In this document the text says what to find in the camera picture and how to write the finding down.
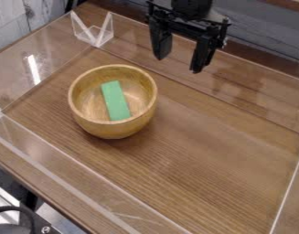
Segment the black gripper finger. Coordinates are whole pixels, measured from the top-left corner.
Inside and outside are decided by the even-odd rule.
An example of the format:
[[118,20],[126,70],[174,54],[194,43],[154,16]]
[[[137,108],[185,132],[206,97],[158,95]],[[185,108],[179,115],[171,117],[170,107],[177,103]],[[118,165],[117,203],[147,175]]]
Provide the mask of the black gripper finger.
[[173,34],[167,24],[154,17],[150,18],[150,41],[154,56],[162,60],[171,52]]
[[205,66],[209,65],[215,49],[217,39],[210,34],[201,36],[197,40],[197,46],[193,53],[193,61],[190,66],[193,73],[199,73]]

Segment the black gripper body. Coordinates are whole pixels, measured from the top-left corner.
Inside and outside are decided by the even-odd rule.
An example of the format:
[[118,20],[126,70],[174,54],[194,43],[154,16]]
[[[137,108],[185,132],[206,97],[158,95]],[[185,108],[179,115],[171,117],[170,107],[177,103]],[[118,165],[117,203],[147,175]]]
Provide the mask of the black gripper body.
[[231,25],[226,16],[211,9],[214,0],[149,0],[147,19],[157,18],[167,24],[171,33],[177,31],[189,38],[197,32],[206,33],[211,28],[219,30],[218,48],[226,45],[227,27]]

